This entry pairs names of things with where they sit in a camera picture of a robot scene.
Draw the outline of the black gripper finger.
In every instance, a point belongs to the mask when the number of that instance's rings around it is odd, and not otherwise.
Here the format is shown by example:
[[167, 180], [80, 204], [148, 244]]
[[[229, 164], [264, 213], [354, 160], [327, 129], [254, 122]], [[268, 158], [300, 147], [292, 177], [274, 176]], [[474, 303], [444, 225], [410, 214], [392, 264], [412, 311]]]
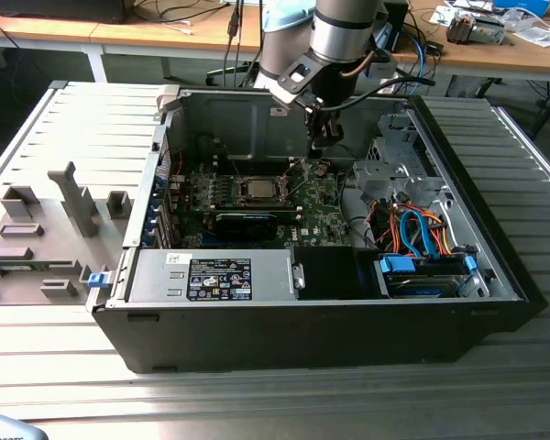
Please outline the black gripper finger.
[[322, 155], [324, 150], [344, 138], [339, 114], [312, 114], [307, 117], [308, 154]]

